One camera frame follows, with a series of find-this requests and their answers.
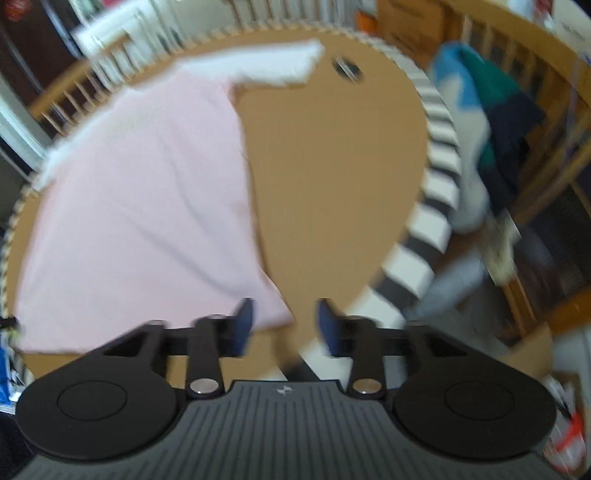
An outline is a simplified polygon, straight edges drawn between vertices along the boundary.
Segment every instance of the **orange object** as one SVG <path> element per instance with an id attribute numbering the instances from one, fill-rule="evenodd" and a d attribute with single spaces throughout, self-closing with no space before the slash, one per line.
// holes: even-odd
<path id="1" fill-rule="evenodd" d="M 357 30 L 374 37 L 378 36 L 378 19 L 373 15 L 357 10 L 355 13 L 355 25 L 357 26 Z"/>

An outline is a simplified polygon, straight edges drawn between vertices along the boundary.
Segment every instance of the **metal bolt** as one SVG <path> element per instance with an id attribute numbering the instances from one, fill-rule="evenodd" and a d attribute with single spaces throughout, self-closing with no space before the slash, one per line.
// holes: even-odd
<path id="1" fill-rule="evenodd" d="M 213 378 L 198 378 L 189 384 L 189 388 L 200 395 L 215 392 L 219 386 Z"/>
<path id="2" fill-rule="evenodd" d="M 382 388 L 382 384 L 373 378 L 360 378 L 353 382 L 353 389 L 359 393 L 371 395 L 377 393 Z"/>

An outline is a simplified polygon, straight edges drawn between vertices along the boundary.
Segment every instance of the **brown box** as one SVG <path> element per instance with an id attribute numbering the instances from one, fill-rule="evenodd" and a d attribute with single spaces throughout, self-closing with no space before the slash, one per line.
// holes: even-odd
<path id="1" fill-rule="evenodd" d="M 443 42 L 444 9 L 432 0 L 378 0 L 380 36 L 425 67 Z"/>

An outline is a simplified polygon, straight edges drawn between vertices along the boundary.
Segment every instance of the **brown tabletop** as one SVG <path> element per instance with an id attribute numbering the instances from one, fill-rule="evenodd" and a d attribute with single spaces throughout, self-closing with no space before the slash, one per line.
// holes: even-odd
<path id="1" fill-rule="evenodd" d="M 321 344 L 313 342 L 319 297 L 395 327 L 400 308 L 428 287 L 430 267 L 449 238 L 447 214 L 457 201 L 453 125 L 422 71 L 377 41 L 307 25 L 214 37 L 182 55 L 308 38 L 318 38 L 326 48 L 306 85 L 256 87 L 237 102 L 264 268 L 296 321 L 253 335 L 244 359 L 222 360 L 227 381 L 269 376 L 278 362 L 295 361 L 298 351 L 313 368 L 319 362 L 326 370 L 329 364 L 318 359 Z M 362 80 L 339 75 L 336 57 L 357 65 Z M 36 194 L 25 198 L 9 234 L 8 313 L 40 201 Z M 25 361 L 39 376 L 72 358 L 31 354 Z M 172 360 L 175 384 L 182 382 L 183 361 Z"/>

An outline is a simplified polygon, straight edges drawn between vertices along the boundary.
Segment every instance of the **black circular disc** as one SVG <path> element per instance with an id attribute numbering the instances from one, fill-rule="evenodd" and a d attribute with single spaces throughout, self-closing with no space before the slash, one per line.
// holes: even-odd
<path id="1" fill-rule="evenodd" d="M 466 460 L 513 458 L 536 448 L 556 419 L 536 380 L 491 360 L 438 358 L 394 398 L 406 431 L 431 449 Z"/>
<path id="2" fill-rule="evenodd" d="M 105 460 L 159 438 L 176 412 L 173 388 L 146 365 L 94 356 L 32 383 L 17 404 L 17 422 L 46 455 Z"/>

